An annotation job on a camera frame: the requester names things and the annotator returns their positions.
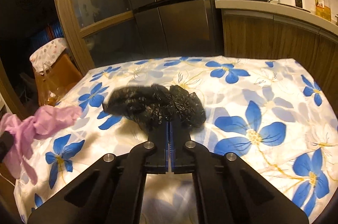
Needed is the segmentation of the black plastic bag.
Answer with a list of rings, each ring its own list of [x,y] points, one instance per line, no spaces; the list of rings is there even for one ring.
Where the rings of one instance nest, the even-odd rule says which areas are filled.
[[[204,107],[196,93],[189,93],[178,85],[121,87],[110,94],[102,108],[105,113],[136,122],[144,131],[152,131],[176,117],[186,128],[199,128],[206,121]]]

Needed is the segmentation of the clear plastic bag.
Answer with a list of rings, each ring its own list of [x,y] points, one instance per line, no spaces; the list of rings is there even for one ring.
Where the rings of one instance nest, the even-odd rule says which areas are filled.
[[[67,93],[61,75],[52,67],[48,67],[43,73],[36,72],[39,105],[55,106]]]

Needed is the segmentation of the orange chair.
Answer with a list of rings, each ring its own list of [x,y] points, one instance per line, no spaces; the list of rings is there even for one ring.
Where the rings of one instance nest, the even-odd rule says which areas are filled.
[[[55,106],[83,78],[65,52],[52,66],[44,65],[42,72],[37,72],[33,68],[33,72],[39,106]]]

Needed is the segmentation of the dotted white cloth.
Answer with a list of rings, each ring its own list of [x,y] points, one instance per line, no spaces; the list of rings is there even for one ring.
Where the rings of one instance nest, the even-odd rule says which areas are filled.
[[[35,72],[43,73],[45,69],[57,61],[67,48],[67,41],[62,37],[55,38],[37,49],[29,58]]]

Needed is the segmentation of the blue floral tablecloth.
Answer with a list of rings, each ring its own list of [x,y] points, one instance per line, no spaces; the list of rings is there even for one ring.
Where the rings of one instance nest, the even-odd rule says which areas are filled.
[[[146,140],[137,124],[102,109],[124,86],[178,85],[206,111],[194,141],[211,152],[237,153],[301,208],[309,221],[337,189],[336,68],[314,71],[294,59],[217,57],[147,59],[90,70],[60,101],[83,113],[75,125],[33,145],[32,184],[22,173],[14,189],[21,219],[104,154],[125,154]]]

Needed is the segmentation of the wooden lower cabinets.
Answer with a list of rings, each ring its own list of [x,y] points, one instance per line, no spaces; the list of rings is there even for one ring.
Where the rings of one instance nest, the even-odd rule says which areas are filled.
[[[337,42],[262,13],[222,11],[225,55],[252,59],[293,58],[314,78],[337,111]]]

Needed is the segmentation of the wooden glass door cabinet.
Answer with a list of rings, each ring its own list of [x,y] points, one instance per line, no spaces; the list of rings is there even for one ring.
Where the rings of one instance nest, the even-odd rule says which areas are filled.
[[[129,0],[55,0],[64,36],[82,74],[138,59],[143,49]]]

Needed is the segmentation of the cooking oil bottle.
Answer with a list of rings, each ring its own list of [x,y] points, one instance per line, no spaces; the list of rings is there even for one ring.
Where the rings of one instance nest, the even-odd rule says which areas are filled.
[[[331,21],[331,8],[329,0],[315,0],[315,15]]]

